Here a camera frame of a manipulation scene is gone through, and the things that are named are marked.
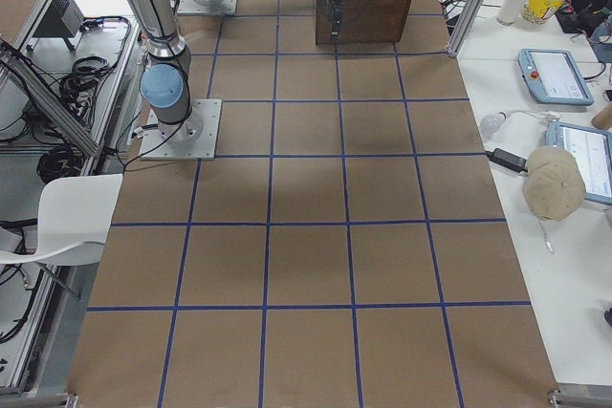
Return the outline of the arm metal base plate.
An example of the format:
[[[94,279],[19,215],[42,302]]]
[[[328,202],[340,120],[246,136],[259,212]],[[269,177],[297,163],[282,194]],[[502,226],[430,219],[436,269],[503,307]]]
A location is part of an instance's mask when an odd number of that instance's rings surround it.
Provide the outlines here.
[[[237,0],[178,0],[181,16],[234,16]]]
[[[213,160],[222,113],[221,99],[191,100],[191,115],[177,133],[176,126],[146,130],[139,154],[146,161]]]

